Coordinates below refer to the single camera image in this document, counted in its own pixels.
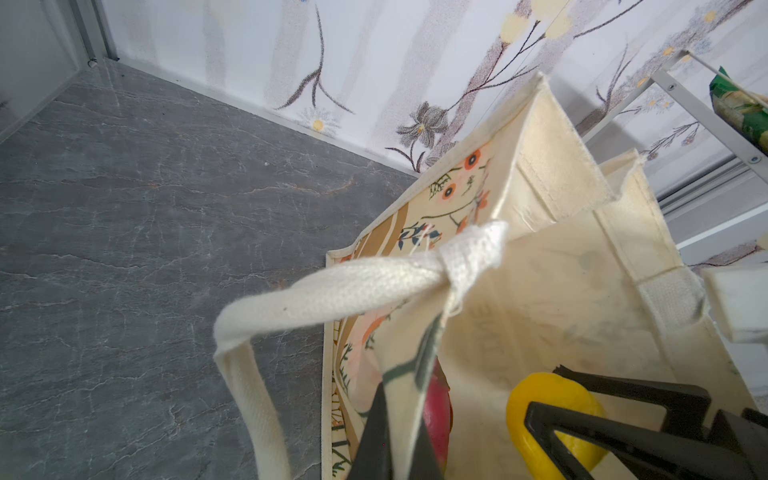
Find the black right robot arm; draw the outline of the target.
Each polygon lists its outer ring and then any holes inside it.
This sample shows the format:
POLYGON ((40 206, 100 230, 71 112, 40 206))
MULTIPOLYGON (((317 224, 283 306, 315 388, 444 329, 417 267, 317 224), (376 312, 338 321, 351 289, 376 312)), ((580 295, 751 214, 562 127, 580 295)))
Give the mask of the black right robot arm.
POLYGON ((714 319, 733 343, 767 341, 767 264, 702 270, 714 319))

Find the floral canvas tote bag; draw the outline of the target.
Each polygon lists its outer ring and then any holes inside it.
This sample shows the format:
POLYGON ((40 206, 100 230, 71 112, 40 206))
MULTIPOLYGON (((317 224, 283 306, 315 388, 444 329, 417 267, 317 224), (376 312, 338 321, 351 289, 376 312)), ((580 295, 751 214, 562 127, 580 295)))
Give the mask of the floral canvas tote bag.
POLYGON ((525 479, 506 424, 510 392, 557 366, 692 384, 715 409, 754 400, 629 150, 597 163, 535 76, 349 247, 288 288, 241 298, 214 325, 215 363, 262 479, 291 477, 254 336, 325 328, 321 475, 364 464, 374 396, 388 407, 404 479, 432 370, 453 407, 450 479, 525 479))

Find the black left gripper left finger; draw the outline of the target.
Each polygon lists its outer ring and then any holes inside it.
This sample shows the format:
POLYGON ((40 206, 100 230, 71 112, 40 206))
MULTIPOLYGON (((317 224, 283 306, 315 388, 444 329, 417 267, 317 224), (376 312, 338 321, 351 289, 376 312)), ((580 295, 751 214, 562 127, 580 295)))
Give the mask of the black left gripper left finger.
MULTIPOLYGON (((421 420, 414 455, 408 479, 444 479, 424 420, 421 420)), ((393 472, 386 397, 380 383, 347 479, 393 479, 393 472)))

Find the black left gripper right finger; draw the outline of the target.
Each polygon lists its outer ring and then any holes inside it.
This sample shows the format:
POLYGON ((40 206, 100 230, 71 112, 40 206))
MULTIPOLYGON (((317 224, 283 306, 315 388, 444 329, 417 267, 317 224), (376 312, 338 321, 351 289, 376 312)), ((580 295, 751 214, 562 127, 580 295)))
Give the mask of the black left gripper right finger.
POLYGON ((767 417, 750 408, 740 415, 719 410, 703 425, 709 392, 688 384, 621 379, 570 370, 554 373, 589 392, 661 406, 660 430, 588 417, 588 440, 614 454, 639 479, 764 479, 767 476, 767 417))

